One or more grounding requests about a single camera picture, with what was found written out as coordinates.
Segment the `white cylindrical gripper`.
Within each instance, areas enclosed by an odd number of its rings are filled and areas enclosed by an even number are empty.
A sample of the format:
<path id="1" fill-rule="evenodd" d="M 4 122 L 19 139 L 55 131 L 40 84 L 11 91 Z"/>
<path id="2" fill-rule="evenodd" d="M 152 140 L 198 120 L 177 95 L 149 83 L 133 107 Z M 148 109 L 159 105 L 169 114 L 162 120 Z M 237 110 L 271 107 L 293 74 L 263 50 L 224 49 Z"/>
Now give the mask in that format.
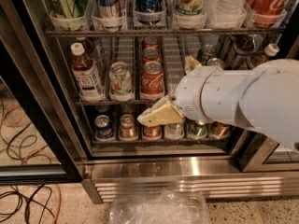
<path id="1" fill-rule="evenodd" d="M 205 114 L 202 106 L 202 90 L 207 79 L 218 71 L 222 72 L 222 69 L 218 66 L 201 65 L 193 56 L 186 56 L 184 70 L 187 75 L 177 85 L 177 105 L 166 95 L 140 114 L 137 117 L 138 122 L 146 127 L 153 127 L 179 123 L 185 116 L 187 119 L 210 123 L 211 119 Z"/>

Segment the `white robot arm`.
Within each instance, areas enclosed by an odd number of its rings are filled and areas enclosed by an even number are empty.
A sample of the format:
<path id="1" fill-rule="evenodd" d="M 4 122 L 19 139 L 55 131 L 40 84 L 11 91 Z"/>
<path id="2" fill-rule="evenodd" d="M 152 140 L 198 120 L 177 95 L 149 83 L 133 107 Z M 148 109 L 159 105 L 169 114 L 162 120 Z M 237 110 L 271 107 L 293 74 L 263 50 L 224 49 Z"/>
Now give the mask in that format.
<path id="1" fill-rule="evenodd" d="M 299 147 L 299 61 L 277 59 L 251 70 L 197 66 L 182 78 L 176 99 L 165 96 L 137 120 L 152 127 L 183 118 L 213 121 L 261 133 Z"/>

